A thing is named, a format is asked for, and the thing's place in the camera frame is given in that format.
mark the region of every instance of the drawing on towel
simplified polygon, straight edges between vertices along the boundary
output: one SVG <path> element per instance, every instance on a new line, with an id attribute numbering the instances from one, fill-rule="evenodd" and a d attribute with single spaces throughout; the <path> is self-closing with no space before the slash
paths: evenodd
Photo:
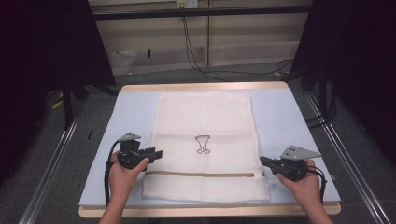
<path id="1" fill-rule="evenodd" d="M 195 136 L 195 140 L 198 141 L 199 146 L 201 147 L 200 149 L 197 150 L 197 152 L 199 154 L 202 154 L 203 152 L 205 154 L 207 154 L 207 153 L 210 152 L 210 150 L 206 148 L 206 144 L 207 144 L 207 141 L 209 140 L 209 138 L 210 138 L 210 135 L 198 135 L 198 136 Z"/>

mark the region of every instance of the cable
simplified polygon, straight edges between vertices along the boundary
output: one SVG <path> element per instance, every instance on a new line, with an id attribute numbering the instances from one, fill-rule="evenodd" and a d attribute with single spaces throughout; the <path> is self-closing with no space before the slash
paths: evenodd
<path id="1" fill-rule="evenodd" d="M 108 176 L 110 174 L 110 168 L 113 165 L 113 162 L 111 162 L 111 155 L 113 155 L 114 147 L 116 144 L 119 143 L 119 140 L 117 140 L 113 146 L 110 149 L 110 153 L 108 154 L 107 162 L 106 162 L 106 169 L 105 169 L 105 196 L 106 196 L 106 207 L 108 205 L 108 201 L 110 200 L 110 191 L 108 188 Z"/>
<path id="2" fill-rule="evenodd" d="M 190 66 L 195 71 L 200 72 L 201 74 L 203 74 L 206 77 L 211 77 L 211 78 L 214 78 L 214 79 L 217 79 L 217 80 L 220 80 L 220 81 L 229 82 L 228 80 L 225 80 L 225 79 L 222 79 L 222 78 L 219 78 L 219 77 L 212 77 L 212 76 L 208 75 L 206 72 L 202 71 L 201 68 L 198 66 L 197 62 L 195 61 L 194 53 L 192 52 L 192 46 L 191 46 L 190 36 L 189 36 L 189 28 L 187 27 L 186 17 L 182 17 L 182 19 L 183 19 L 183 25 L 184 25 L 184 37 L 185 37 L 185 40 L 186 40 L 187 59 L 189 60 Z M 190 54 L 189 54 L 189 46 L 190 46 L 191 56 L 193 58 L 193 61 L 194 61 L 196 67 L 194 67 L 192 65 L 192 63 L 191 63 Z"/>
<path id="3" fill-rule="evenodd" d="M 225 80 L 225 79 L 222 79 L 222 78 L 219 78 L 219 77 L 212 77 L 212 76 L 208 75 L 208 73 L 236 73 L 236 74 L 246 74 L 246 75 L 253 75 L 253 76 L 270 75 L 270 74 L 273 74 L 273 73 L 278 72 L 278 71 L 281 72 L 281 69 L 282 69 L 282 68 L 286 67 L 289 63 L 293 62 L 293 59 L 290 59 L 290 60 L 282 60 L 282 61 L 278 62 L 278 65 L 277 65 L 277 69 L 276 69 L 276 70 L 269 71 L 269 72 L 264 72 L 264 73 L 250 73 L 250 72 L 227 71 L 227 70 L 203 71 L 203 70 L 198 66 L 197 62 L 195 61 L 195 57 L 194 57 L 194 54 L 193 54 L 193 52 L 192 52 L 191 41 L 190 41 L 190 35 L 189 35 L 189 27 L 187 26 L 186 18 L 185 18 L 185 17 L 182 17 L 182 19 L 183 19 L 183 26 L 184 26 L 184 36 L 185 36 L 185 40 L 186 40 L 187 59 L 189 60 L 189 64 L 190 64 L 190 66 L 191 66 L 195 71 L 202 73 L 202 74 L 203 74 L 204 76 L 206 76 L 206 77 L 211 77 L 211 78 L 218 79 L 218 80 L 221 80 L 221 81 L 229 82 L 228 80 Z M 194 65 L 192 64 L 192 62 L 191 62 L 190 54 L 189 54 L 189 49 L 190 49 L 191 56 L 192 56 L 192 59 L 193 59 L 193 61 L 194 61 L 195 66 L 194 66 Z"/>
<path id="4" fill-rule="evenodd" d="M 327 180 L 323 174 L 323 172 L 316 166 L 307 166 L 308 168 L 314 168 L 315 170 L 308 170 L 309 173 L 315 174 L 320 176 L 321 179 L 321 185 L 320 185 L 320 201 L 323 204 L 323 196 L 324 196 L 324 190 L 326 189 L 326 183 Z"/>
<path id="5" fill-rule="evenodd" d="M 324 119 L 324 121 L 321 121 L 318 124 L 309 126 L 308 129 L 316 128 L 316 127 L 319 127 L 321 125 L 327 124 L 328 122 L 332 121 L 335 118 L 336 107 L 337 107 L 336 103 L 335 103 L 335 95 L 336 95 L 335 87 L 334 87 L 334 85 L 332 85 L 332 97 L 330 99 L 329 107 L 325 111 L 327 116 L 318 115 L 318 116 L 313 117 L 312 119 L 306 119 L 305 120 L 306 123 L 309 123 L 309 122 L 314 121 L 316 119 Z"/>

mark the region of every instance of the human hand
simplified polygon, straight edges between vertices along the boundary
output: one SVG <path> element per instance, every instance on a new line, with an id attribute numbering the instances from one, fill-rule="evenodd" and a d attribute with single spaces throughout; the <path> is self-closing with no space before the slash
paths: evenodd
<path id="1" fill-rule="evenodd" d="M 315 167 L 314 161 L 309 159 L 304 161 L 308 169 Z M 333 224 L 320 200 L 318 175 L 307 173 L 303 179 L 297 182 L 289 180 L 281 174 L 277 174 L 276 177 L 291 191 L 312 224 Z"/>
<path id="2" fill-rule="evenodd" d="M 149 158 L 143 159 L 134 169 L 126 169 L 117 162 L 117 155 L 120 152 L 114 152 L 111 155 L 113 165 L 109 173 L 109 185 L 111 189 L 111 201 L 117 200 L 125 202 L 128 195 L 136 184 L 137 176 L 149 165 Z"/>
<path id="3" fill-rule="evenodd" d="M 110 168 L 108 182 L 111 189 L 111 197 L 104 214 L 99 223 L 119 224 L 128 195 L 136 184 L 137 176 L 149 165 L 149 158 L 143 159 L 134 169 L 123 168 L 117 162 L 117 155 L 120 152 L 114 152 L 110 161 L 113 165 Z"/>
<path id="4" fill-rule="evenodd" d="M 304 161 L 308 169 L 312 169 L 309 166 L 315 167 L 314 161 L 310 159 L 305 159 Z M 316 206 L 318 203 L 321 205 L 318 175 L 307 173 L 303 179 L 297 182 L 291 181 L 281 174 L 277 174 L 276 177 L 291 191 L 296 201 L 304 210 L 308 209 L 308 206 Z"/>

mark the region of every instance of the metal rail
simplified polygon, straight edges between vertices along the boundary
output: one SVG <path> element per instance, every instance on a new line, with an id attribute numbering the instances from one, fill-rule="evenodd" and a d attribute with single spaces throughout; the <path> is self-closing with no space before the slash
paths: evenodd
<path id="1" fill-rule="evenodd" d="M 288 14 L 307 13 L 323 10 L 322 7 L 311 6 L 285 6 L 285 7 L 211 7 L 211 8 L 187 8 L 187 9 L 161 9 L 145 11 L 105 11 L 93 12 L 91 15 L 72 15 L 70 18 L 94 18 L 97 21 L 123 20 L 123 19 L 148 19 L 170 17 L 200 17 L 200 16 L 232 16 L 254 14 Z"/>
<path id="2" fill-rule="evenodd" d="M 349 153 L 347 152 L 347 149 L 339 138 L 337 132 L 330 124 L 330 122 L 326 122 L 326 120 L 324 120 L 324 118 L 321 116 L 317 98 L 312 93 L 308 93 L 307 98 L 312 108 L 314 109 L 315 114 L 320 118 L 320 122 L 323 123 L 322 126 L 324 131 L 332 142 L 332 146 L 337 152 L 341 162 L 344 164 L 344 167 L 346 168 L 346 171 L 348 172 L 353 184 L 361 195 L 361 198 L 363 199 L 364 203 L 372 214 L 375 223 L 390 224 L 387 214 L 382 208 L 380 201 L 376 198 L 375 194 L 361 175 L 358 167 L 355 165 L 355 162 L 349 156 Z"/>
<path id="3" fill-rule="evenodd" d="M 54 154 L 49 162 L 49 166 L 47 167 L 46 172 L 44 173 L 40 183 L 38 184 L 38 187 L 35 190 L 35 194 L 33 195 L 32 199 L 26 206 L 21 216 L 19 222 L 20 224 L 35 223 L 35 219 L 37 218 L 41 206 L 43 205 L 43 202 L 46 199 L 46 196 L 50 190 L 50 185 L 53 177 L 55 177 L 56 171 L 58 170 L 59 163 L 61 162 L 64 152 L 66 151 L 70 139 L 73 136 L 74 130 L 77 127 L 78 119 L 81 115 L 83 106 L 84 102 L 81 102 L 75 118 L 73 119 L 69 128 L 64 131 L 61 140 L 59 141 L 58 146 L 56 147 Z"/>

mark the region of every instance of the gray floor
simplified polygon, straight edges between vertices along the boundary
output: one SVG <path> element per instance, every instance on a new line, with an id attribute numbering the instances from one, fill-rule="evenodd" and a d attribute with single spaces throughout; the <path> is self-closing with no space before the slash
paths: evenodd
<path id="1" fill-rule="evenodd" d="M 219 70 L 266 72 L 277 69 L 277 63 L 224 66 Z M 211 73 L 210 76 L 227 81 L 272 81 L 280 77 Z M 116 77 L 119 90 L 127 84 L 218 82 L 192 69 L 157 72 Z M 294 97 L 306 119 L 315 116 L 305 92 L 300 89 L 300 80 L 289 82 Z M 97 223 L 98 219 L 86 219 L 78 215 L 78 201 L 84 188 L 86 176 L 100 144 L 106 125 L 111 117 L 116 97 L 87 87 L 89 99 L 82 103 L 74 101 L 75 113 L 80 119 L 62 157 L 56 176 L 51 182 L 36 223 Z M 332 121 L 334 129 L 348 149 L 361 175 L 386 211 L 390 222 L 396 222 L 396 167 L 378 148 L 375 140 L 359 128 L 359 121 L 337 99 L 337 114 Z M 40 179 L 50 162 L 54 149 L 63 134 L 63 106 L 56 110 L 47 109 L 36 130 L 35 141 L 26 150 L 13 176 L 0 188 L 0 223 L 17 223 Z M 336 223 L 376 223 L 372 214 L 357 191 L 344 164 L 340 162 L 327 134 L 321 127 L 312 128 L 311 133 L 323 154 L 328 170 L 336 177 L 334 184 L 341 196 L 342 211 L 332 217 Z M 124 219 L 124 223 L 305 223 L 304 218 L 168 218 L 168 219 Z"/>

